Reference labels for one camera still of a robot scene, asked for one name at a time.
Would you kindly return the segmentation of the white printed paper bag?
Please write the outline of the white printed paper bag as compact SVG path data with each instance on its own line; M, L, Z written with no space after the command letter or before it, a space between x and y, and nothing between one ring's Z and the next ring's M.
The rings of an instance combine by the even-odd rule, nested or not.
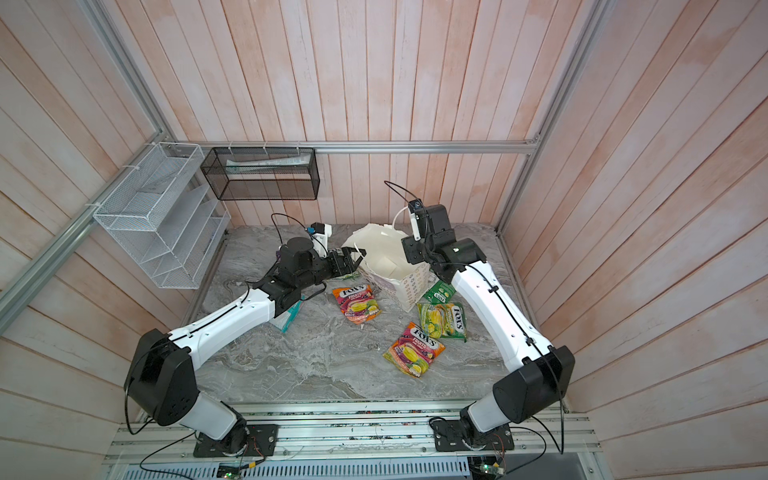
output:
M410 264L402 240L406 233L391 224L369 223L354 231L342 244L366 254L360 265L367 279L410 311L432 286L426 263Z

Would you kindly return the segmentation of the teal snack packet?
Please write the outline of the teal snack packet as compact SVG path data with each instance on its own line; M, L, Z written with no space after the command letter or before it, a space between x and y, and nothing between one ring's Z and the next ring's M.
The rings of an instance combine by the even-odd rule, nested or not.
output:
M292 305L290 308L288 308L285 312L280 314L279 316L271 319L269 323L276 327L278 330L280 330L282 333L286 333L289 329L290 325L293 323L295 318L298 316L300 309L302 306L302 301L299 300L294 305Z

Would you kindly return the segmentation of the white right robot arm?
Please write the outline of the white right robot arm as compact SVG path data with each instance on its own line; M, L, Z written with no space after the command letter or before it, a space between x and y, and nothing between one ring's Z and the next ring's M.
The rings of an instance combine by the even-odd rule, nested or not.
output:
M514 303L487 256L471 239L459 240L442 205L407 205L412 234L402 240L410 264L427 263L468 303L491 335L508 374L491 392L460 412L461 437L469 445L489 432L520 424L557 403L563 407L575 357L554 347Z

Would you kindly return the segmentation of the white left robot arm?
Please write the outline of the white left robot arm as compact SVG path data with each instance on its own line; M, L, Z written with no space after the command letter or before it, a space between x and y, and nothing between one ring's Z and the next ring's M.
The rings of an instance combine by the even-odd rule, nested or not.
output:
M288 240L276 262L242 296L185 327L142 335L125 380L125 395L158 425L181 425L213 441L226 456L243 454L247 422L232 407L201 392L196 371L238 337L288 311L305 289L355 272L365 256L366 251L356 247L320 255L309 238Z

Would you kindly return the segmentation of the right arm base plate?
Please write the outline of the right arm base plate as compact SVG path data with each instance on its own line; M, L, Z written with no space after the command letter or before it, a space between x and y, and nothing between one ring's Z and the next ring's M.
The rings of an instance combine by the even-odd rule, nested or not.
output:
M432 417L428 425L433 432L438 452L465 452L494 450L506 452L514 449L514 440L508 426L500 426L489 432L478 432L468 420L447 420Z

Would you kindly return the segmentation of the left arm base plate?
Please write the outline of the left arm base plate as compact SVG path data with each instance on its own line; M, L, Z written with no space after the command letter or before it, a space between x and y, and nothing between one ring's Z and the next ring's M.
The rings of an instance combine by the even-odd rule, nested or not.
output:
M222 440L200 433L193 457L270 457L275 451L278 432L277 424L236 424Z

